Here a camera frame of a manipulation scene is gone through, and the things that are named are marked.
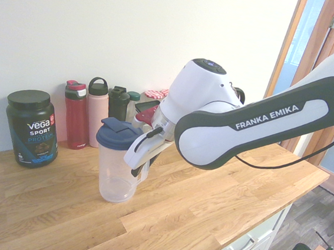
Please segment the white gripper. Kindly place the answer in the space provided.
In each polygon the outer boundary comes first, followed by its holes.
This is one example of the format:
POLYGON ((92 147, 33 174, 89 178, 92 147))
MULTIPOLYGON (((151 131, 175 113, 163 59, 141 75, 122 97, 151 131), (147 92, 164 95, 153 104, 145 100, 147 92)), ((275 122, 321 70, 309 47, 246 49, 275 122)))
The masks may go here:
POLYGON ((137 168, 146 162, 151 167, 160 153, 172 144, 173 141, 166 141, 162 129, 153 129, 140 135, 132 143, 124 156, 124 161, 132 169, 131 174, 136 178, 140 173, 137 168))

